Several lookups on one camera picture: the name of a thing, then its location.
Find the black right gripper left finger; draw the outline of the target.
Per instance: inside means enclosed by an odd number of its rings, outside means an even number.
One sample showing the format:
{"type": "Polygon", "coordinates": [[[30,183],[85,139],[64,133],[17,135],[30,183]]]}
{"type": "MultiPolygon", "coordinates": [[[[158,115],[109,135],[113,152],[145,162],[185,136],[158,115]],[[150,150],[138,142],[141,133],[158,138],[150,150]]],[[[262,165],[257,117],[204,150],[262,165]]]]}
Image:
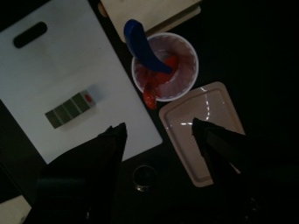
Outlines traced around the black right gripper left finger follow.
{"type": "Polygon", "coordinates": [[[109,224],[126,145],[121,123],[57,156],[37,179],[37,198],[22,224],[109,224]]]}

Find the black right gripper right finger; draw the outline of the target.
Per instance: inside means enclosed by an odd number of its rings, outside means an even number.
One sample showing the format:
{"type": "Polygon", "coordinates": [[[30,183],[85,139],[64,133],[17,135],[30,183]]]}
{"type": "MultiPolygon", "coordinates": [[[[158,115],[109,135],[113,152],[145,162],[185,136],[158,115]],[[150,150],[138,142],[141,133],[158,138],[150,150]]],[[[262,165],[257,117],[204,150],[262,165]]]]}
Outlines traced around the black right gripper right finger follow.
{"type": "Polygon", "coordinates": [[[220,193],[222,224],[291,224],[291,165],[265,144],[197,118],[192,136],[220,193]]]}

